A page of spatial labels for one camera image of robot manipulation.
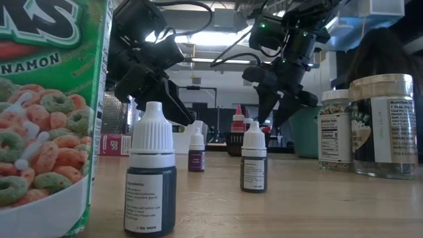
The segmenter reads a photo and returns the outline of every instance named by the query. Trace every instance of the dark hair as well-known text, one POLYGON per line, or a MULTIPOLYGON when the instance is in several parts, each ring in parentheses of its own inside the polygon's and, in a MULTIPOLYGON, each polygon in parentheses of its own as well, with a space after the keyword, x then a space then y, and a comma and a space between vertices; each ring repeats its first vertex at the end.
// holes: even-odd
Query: dark hair
POLYGON ((408 55, 400 40, 388 28, 370 30, 360 42, 348 72, 348 83, 362 77, 406 73, 413 77, 414 92, 423 87, 418 62, 408 55))

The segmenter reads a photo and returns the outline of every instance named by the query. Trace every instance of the white bottle cap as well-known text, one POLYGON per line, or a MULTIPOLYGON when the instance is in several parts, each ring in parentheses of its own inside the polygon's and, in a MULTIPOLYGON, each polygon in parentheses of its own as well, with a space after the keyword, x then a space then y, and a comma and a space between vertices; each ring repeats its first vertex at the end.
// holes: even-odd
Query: white bottle cap
POLYGON ((191 135, 190 150, 204 150, 204 136, 199 128, 191 135))
POLYGON ((348 89, 331 90, 323 92, 322 101, 334 99, 349 99, 350 94, 348 89))
POLYGON ((258 127, 258 122, 252 122, 250 125, 250 129, 244 133, 244 142, 242 149, 242 156, 266 156, 266 140, 264 139, 264 133, 258 127))
POLYGON ((147 102, 135 123, 130 153, 174 153, 172 124, 163 115, 161 102, 147 102))

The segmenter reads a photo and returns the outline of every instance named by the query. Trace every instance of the jar lid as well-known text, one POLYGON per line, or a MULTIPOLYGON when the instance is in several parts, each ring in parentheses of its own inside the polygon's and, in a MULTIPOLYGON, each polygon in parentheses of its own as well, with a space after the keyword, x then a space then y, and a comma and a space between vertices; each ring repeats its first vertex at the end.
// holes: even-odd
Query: jar lid
POLYGON ((323 92, 322 101, 334 99, 349 99, 350 94, 348 89, 331 90, 323 92))

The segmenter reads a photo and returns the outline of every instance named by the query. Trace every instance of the plastic jar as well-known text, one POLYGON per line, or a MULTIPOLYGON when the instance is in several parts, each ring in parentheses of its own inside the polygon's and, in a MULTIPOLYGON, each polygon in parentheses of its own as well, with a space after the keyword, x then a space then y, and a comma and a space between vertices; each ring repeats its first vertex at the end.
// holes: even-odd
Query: plastic jar
POLYGON ((356 172, 413 179, 418 166, 412 77, 375 75, 350 84, 356 172))
POLYGON ((348 90, 327 91, 319 113, 319 166, 351 171, 350 95, 348 90))

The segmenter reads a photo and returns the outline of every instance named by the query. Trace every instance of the table surface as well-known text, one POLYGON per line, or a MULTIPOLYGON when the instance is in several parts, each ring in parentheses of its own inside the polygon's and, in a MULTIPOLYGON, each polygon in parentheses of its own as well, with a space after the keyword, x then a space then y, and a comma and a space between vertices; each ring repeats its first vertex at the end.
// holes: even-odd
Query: table surface
MULTIPOLYGON (((204 173, 176 156, 176 226, 167 237, 423 237, 423 180, 320 170, 317 160, 271 154, 268 191, 241 192, 240 159, 206 153, 204 173)), ((101 157, 82 237, 126 237, 127 157, 101 157)))

